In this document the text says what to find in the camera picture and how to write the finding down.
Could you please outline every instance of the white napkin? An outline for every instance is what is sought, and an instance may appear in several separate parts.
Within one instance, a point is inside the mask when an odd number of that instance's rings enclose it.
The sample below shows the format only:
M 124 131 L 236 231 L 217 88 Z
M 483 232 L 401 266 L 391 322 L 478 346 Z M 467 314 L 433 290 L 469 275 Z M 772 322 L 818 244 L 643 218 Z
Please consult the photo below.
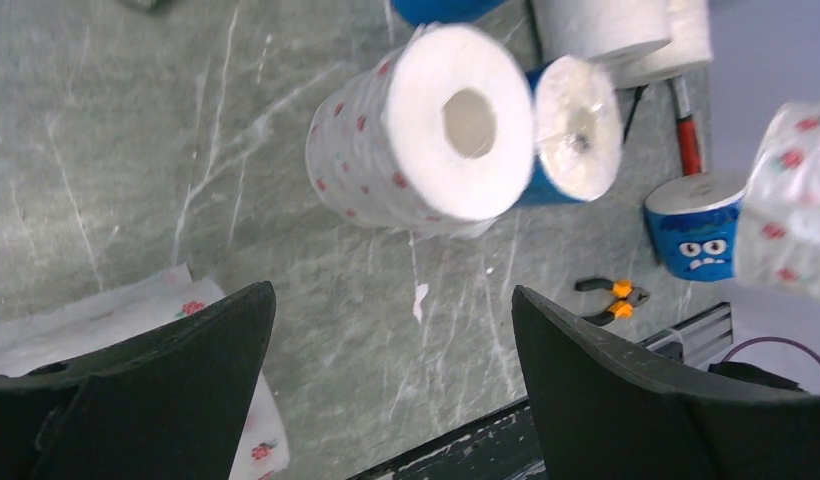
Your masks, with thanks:
M 224 298 L 212 280 L 192 283 L 185 265 L 52 314 L 0 324 L 0 374 L 21 376 L 141 335 Z M 262 373 L 257 380 L 231 480 L 265 480 L 289 464 L 280 414 Z

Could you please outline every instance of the screwdriver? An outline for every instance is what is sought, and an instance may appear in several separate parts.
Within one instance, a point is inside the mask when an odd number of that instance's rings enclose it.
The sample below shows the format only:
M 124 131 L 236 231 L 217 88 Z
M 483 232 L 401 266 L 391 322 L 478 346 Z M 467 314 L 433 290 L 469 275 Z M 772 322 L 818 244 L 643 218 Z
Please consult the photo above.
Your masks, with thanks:
M 693 119 L 693 109 L 687 94 L 687 82 L 681 75 L 668 81 L 675 102 L 675 123 L 678 129 L 678 148 L 681 151 L 681 169 L 684 176 L 695 175 L 702 172 L 702 158 L 698 135 L 696 135 L 696 122 Z

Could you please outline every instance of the black cable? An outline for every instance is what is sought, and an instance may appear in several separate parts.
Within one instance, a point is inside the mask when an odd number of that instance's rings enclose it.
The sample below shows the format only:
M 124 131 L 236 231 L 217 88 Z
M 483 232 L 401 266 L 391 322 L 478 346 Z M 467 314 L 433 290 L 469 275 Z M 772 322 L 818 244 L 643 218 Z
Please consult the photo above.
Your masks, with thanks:
M 643 99 L 643 93 L 646 91 L 648 85 L 641 85 L 634 90 L 634 103 L 631 104 L 631 112 L 628 113 L 628 120 L 625 122 L 625 133 L 622 134 L 622 144 L 628 142 L 628 133 L 631 132 L 631 126 L 634 124 L 634 114 L 637 113 L 637 106 L 640 100 Z

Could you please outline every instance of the red tool handle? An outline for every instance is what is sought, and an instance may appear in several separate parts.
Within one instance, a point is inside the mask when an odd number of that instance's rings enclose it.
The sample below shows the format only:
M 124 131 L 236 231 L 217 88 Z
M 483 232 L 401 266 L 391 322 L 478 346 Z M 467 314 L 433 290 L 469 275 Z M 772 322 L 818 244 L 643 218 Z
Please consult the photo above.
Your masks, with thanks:
M 701 173 L 699 138 L 692 115 L 678 119 L 678 146 L 681 149 L 681 168 L 684 176 Z

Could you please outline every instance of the pliers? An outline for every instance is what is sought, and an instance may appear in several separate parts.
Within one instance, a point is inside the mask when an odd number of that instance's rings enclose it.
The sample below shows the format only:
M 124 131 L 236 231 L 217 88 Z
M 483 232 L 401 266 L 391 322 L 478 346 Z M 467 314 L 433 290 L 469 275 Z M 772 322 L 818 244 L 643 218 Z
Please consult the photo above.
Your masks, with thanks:
M 613 282 L 601 277 L 578 280 L 575 282 L 575 290 L 579 292 L 609 290 L 618 299 L 601 313 L 581 317 L 597 327 L 603 327 L 620 317 L 631 318 L 634 308 L 646 303 L 651 297 L 650 292 L 633 286 L 629 280 Z

